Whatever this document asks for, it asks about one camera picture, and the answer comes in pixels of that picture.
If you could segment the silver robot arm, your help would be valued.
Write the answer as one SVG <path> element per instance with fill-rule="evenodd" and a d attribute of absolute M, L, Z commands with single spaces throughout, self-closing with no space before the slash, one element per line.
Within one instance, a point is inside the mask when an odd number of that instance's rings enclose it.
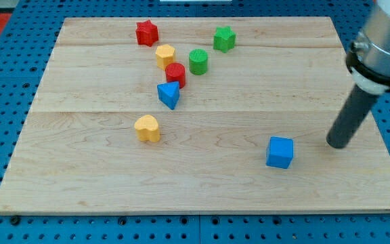
<path fill-rule="evenodd" d="M 356 85 L 380 96 L 390 92 L 390 0 L 378 0 L 351 42 L 346 65 Z"/>

